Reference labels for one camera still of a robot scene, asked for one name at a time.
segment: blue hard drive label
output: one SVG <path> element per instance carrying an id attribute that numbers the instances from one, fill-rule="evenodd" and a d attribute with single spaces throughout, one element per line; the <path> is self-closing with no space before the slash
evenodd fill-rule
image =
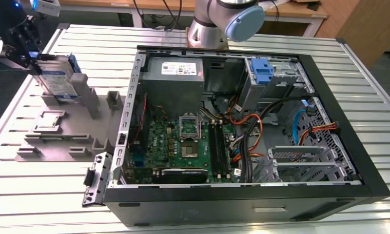
<path id="1" fill-rule="evenodd" d="M 72 100 L 78 94 L 68 81 L 68 75 L 64 71 L 42 71 L 42 80 L 46 83 L 54 97 L 60 100 Z"/>

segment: blue cable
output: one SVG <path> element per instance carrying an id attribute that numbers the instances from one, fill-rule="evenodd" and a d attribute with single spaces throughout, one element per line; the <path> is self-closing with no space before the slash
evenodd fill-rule
<path id="1" fill-rule="evenodd" d="M 301 113 L 306 112 L 305 110 L 300 110 L 297 112 L 297 114 L 294 115 L 294 119 L 293 119 L 293 125 L 292 125 L 292 136 L 293 136 L 293 141 L 294 141 L 294 145 L 298 144 L 300 139 L 298 139 L 298 121 L 300 121 L 300 117 L 301 117 Z"/>

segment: table leg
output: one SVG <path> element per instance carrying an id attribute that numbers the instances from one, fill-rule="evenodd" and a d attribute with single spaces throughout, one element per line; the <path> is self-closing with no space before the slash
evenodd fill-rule
<path id="1" fill-rule="evenodd" d="M 322 22 L 324 22 L 324 19 L 314 18 L 312 20 L 312 22 L 308 25 L 308 28 L 305 30 L 304 37 L 309 37 L 309 38 L 314 37 L 314 35 L 318 32 L 318 29 L 321 27 Z"/>
<path id="2" fill-rule="evenodd" d="M 132 17 L 133 17 L 133 27 L 134 28 L 142 28 L 142 22 L 141 22 L 141 18 L 140 18 L 140 15 L 137 13 L 137 10 L 130 9 L 130 14 L 132 14 Z"/>

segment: aluminum table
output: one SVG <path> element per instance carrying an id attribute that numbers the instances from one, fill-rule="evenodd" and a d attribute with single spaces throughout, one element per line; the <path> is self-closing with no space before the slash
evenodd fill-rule
<path id="1" fill-rule="evenodd" d="M 61 25 L 45 53 L 74 53 L 97 93 L 126 95 L 137 45 L 185 46 L 185 31 Z M 390 188 L 390 97 L 346 44 L 334 39 L 256 35 L 232 50 L 309 54 Z M 390 233 L 390 197 L 318 222 L 125 227 L 106 207 L 82 208 L 88 162 L 16 162 L 44 102 L 32 76 L 0 119 L 0 233 Z"/>

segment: sticker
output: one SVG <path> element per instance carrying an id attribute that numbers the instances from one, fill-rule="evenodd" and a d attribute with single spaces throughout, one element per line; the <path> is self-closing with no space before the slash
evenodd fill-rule
<path id="1" fill-rule="evenodd" d="M 241 170 L 240 169 L 234 169 L 234 176 L 241 176 Z"/>
<path id="2" fill-rule="evenodd" d="M 66 74 L 62 71 L 42 71 L 42 79 L 56 98 L 74 99 L 78 94 L 72 84 L 66 81 Z"/>
<path id="3" fill-rule="evenodd" d="M 234 109 L 241 112 L 241 106 L 238 106 L 237 104 L 234 105 Z"/>
<path id="4" fill-rule="evenodd" d="M 125 6 L 125 7 L 129 7 L 130 5 L 129 4 L 124 4 L 124 3 L 112 3 L 112 6 Z"/>
<path id="5" fill-rule="evenodd" d="M 194 62 L 164 62 L 162 75 L 196 76 L 196 63 Z"/>

